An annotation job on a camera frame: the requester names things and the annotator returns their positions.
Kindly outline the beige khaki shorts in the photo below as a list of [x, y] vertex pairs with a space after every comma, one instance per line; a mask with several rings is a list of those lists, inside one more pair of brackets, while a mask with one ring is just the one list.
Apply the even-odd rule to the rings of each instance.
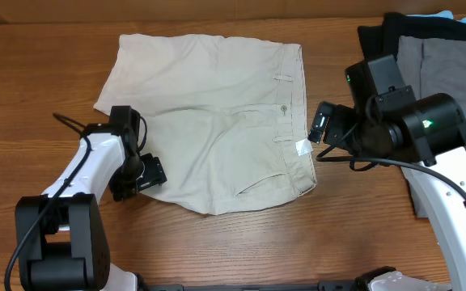
[[119, 39], [95, 103], [146, 120], [145, 150], [167, 179], [146, 196], [201, 214], [272, 208], [317, 184], [302, 48], [203, 34]]

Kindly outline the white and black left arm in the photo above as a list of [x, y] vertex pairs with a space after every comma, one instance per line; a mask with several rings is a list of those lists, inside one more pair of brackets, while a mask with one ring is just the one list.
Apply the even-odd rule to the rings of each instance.
[[106, 190], [121, 201], [166, 182], [159, 159], [141, 152], [145, 119], [130, 106], [112, 107], [103, 124], [55, 117], [78, 133], [78, 151], [41, 195], [24, 196], [15, 206], [17, 247], [5, 288], [17, 266], [26, 290], [145, 290], [140, 275], [112, 264], [99, 211]]

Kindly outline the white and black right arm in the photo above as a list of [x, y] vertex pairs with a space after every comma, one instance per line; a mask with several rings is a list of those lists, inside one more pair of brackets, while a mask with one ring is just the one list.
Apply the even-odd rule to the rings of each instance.
[[309, 140], [324, 143], [320, 162], [353, 171], [401, 168], [425, 210], [447, 263], [450, 290], [466, 290], [466, 118], [444, 93], [417, 99], [391, 55], [345, 70], [353, 107], [323, 102]]

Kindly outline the black folded garment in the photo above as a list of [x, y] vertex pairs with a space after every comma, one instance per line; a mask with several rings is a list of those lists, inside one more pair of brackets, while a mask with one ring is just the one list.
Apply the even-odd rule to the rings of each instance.
[[443, 17], [407, 16], [388, 12], [379, 26], [358, 27], [363, 56], [376, 59], [393, 55], [400, 59], [415, 45], [424, 43], [426, 54], [466, 50], [466, 23]]

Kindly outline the grey folded garment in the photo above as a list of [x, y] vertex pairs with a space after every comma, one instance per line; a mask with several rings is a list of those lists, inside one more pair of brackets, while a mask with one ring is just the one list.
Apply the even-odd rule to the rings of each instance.
[[466, 40], [402, 36], [398, 45], [396, 62], [415, 97], [450, 95], [466, 118]]

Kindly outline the brown cardboard backdrop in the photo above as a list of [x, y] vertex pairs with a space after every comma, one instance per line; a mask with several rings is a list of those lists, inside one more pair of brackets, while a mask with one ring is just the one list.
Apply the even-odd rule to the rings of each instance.
[[0, 23], [466, 15], [466, 0], [0, 0]]

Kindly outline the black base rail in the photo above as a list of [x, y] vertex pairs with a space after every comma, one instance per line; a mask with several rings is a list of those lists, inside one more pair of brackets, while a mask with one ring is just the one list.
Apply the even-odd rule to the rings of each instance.
[[353, 291], [357, 290], [352, 280], [325, 280], [315, 284], [288, 285], [148, 285], [140, 280], [140, 291]]

